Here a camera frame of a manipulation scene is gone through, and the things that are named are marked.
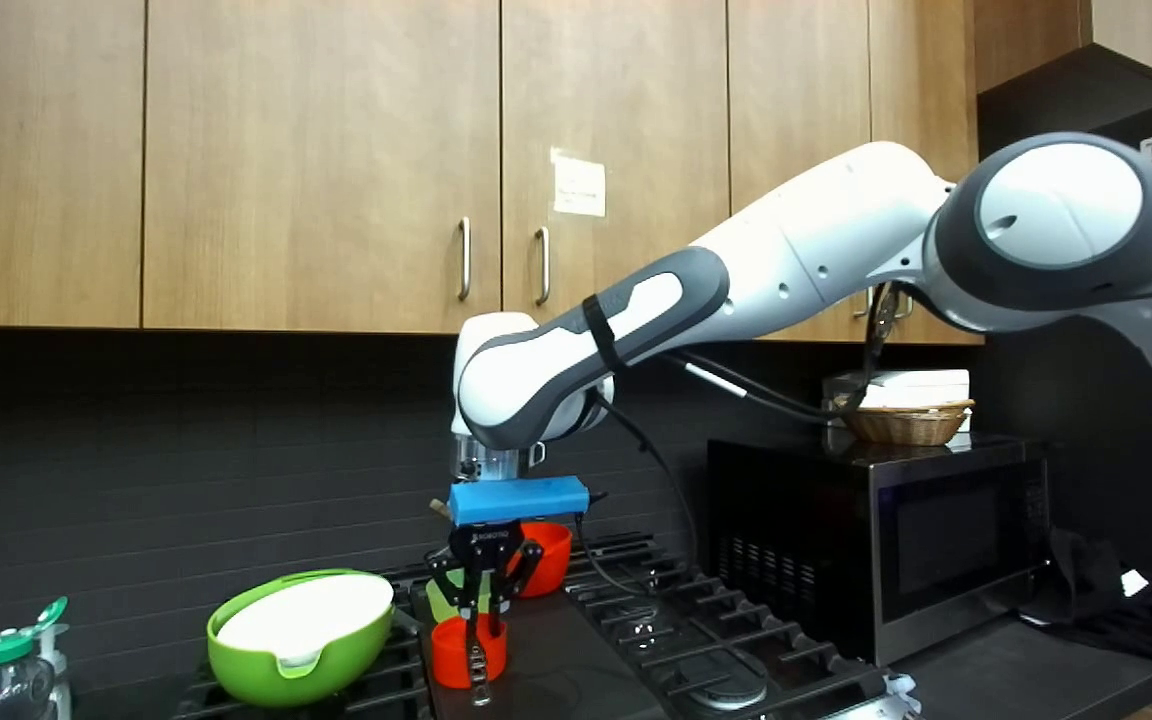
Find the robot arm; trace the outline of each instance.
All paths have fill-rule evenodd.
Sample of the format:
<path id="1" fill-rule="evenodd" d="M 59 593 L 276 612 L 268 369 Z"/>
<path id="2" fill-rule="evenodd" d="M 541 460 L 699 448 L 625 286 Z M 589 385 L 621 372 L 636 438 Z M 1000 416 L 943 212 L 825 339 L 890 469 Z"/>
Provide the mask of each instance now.
<path id="1" fill-rule="evenodd" d="M 860 145 L 547 324 L 470 320 L 453 433 L 485 481 L 522 477 L 522 454 L 601 416 L 621 369 L 755 339 L 874 286 L 971 334 L 1093 315 L 1152 364 L 1152 166 L 1058 131 L 951 187 L 899 145 Z"/>

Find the upper cabinet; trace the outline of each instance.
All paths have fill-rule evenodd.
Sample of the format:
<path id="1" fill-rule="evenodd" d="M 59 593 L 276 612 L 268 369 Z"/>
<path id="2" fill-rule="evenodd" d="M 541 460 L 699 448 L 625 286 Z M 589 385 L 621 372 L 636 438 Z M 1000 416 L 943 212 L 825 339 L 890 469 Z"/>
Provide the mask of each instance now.
<path id="1" fill-rule="evenodd" d="M 558 315 L 730 217 L 725 0 L 503 0 L 503 307 Z"/>
<path id="2" fill-rule="evenodd" d="M 148 0 L 148 329 L 501 307 L 495 0 Z"/>
<path id="3" fill-rule="evenodd" d="M 0 324 L 139 324 L 146 0 L 0 0 Z"/>
<path id="4" fill-rule="evenodd" d="M 1152 70 L 1152 0 L 976 0 L 980 87 L 998 87 L 1085 47 Z"/>
<path id="5" fill-rule="evenodd" d="M 733 0 L 733 210 L 858 150 L 899 140 L 943 179 L 976 166 L 967 0 Z M 777 334 L 864 339 L 869 294 Z M 897 346 L 980 346 L 908 304 Z"/>

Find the microwave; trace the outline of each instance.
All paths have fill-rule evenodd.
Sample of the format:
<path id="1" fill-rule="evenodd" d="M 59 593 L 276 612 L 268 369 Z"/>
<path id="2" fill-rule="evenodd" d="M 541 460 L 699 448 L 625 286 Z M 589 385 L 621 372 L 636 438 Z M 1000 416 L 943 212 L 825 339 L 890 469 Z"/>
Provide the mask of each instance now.
<path id="1" fill-rule="evenodd" d="M 1047 559 L 1047 474 L 1022 442 L 714 442 L 699 509 L 710 573 L 874 665 L 1013 612 Z"/>

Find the pot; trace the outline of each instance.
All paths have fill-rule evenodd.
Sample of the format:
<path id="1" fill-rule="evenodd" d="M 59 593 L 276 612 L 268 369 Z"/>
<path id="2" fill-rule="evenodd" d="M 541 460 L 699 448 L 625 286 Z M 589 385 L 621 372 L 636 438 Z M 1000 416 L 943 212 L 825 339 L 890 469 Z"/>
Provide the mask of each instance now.
<path id="1" fill-rule="evenodd" d="M 392 632 L 392 586 L 312 570 L 257 586 L 208 616 L 217 685 L 257 707 L 296 707 L 359 680 Z"/>

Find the red cup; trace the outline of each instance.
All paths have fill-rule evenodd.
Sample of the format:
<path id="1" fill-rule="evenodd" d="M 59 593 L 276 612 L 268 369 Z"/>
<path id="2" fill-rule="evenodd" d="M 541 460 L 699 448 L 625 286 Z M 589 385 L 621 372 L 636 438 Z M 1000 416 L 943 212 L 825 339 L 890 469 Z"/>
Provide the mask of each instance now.
<path id="1" fill-rule="evenodd" d="M 533 577 L 524 582 L 522 597 L 554 597 L 570 586 L 572 570 L 572 527 L 554 522 L 528 522 L 524 541 L 541 550 Z"/>
<path id="2" fill-rule="evenodd" d="M 503 619 L 475 619 L 475 648 L 485 652 L 487 680 L 509 668 L 509 625 Z M 430 674 L 445 687 L 470 687 L 470 627 L 464 616 L 449 616 L 430 632 Z"/>

